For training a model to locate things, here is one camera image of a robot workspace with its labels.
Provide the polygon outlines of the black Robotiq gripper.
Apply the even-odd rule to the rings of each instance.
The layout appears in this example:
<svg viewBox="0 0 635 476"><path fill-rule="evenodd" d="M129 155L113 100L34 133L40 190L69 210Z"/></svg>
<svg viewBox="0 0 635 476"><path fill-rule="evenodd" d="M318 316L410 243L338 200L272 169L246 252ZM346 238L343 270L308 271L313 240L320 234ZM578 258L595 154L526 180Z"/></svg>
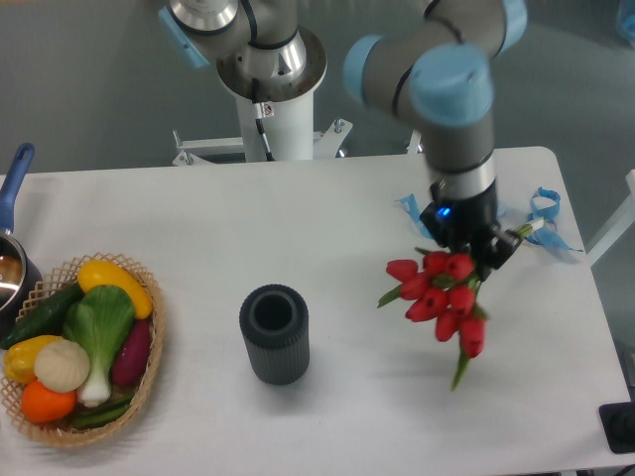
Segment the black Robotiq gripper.
<svg viewBox="0 0 635 476"><path fill-rule="evenodd" d="M521 235L503 229L497 219L497 186L468 198L450 198L437 180L430 186L432 201L421 213L425 228L442 248L469 249L480 271L498 270L520 247Z"/></svg>

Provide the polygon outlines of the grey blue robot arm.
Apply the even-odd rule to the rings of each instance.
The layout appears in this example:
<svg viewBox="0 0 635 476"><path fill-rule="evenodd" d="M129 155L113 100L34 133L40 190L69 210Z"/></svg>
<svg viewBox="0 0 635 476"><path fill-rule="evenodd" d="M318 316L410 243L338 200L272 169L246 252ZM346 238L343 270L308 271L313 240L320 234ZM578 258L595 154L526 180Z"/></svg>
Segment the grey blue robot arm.
<svg viewBox="0 0 635 476"><path fill-rule="evenodd" d="M234 95L248 161L313 156L326 55L295 2L170 1L159 18L187 61L213 64ZM490 62L526 25L521 1L434 1L411 36L364 37L343 64L355 100L420 134L432 182L423 223L440 246L470 253L481 276L520 244L497 219Z"/></svg>

